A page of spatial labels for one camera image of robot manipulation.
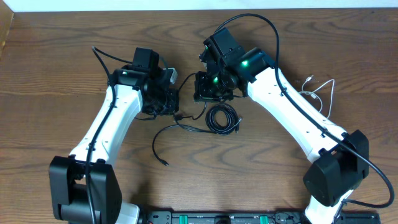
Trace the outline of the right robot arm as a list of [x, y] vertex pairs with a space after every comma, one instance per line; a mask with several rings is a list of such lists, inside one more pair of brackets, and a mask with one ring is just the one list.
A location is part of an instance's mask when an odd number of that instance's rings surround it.
[[359, 130], [349, 134], [317, 111], [287, 81], [277, 62], [263, 50], [245, 51], [227, 28], [204, 41], [199, 58], [206, 70], [198, 72], [194, 99], [232, 100], [241, 90], [260, 104], [289, 132], [311, 166], [303, 177], [310, 203], [310, 223], [333, 223], [342, 206], [368, 176], [369, 141]]

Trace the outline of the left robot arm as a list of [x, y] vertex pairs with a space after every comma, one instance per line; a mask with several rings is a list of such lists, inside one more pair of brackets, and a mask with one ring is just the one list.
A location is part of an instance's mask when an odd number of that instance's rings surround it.
[[177, 72], [159, 67], [162, 57], [137, 48], [131, 61], [107, 71], [103, 104], [84, 138], [67, 157], [49, 166], [53, 215], [68, 223], [141, 223], [139, 206], [123, 200], [114, 163], [139, 113], [148, 120], [178, 111]]

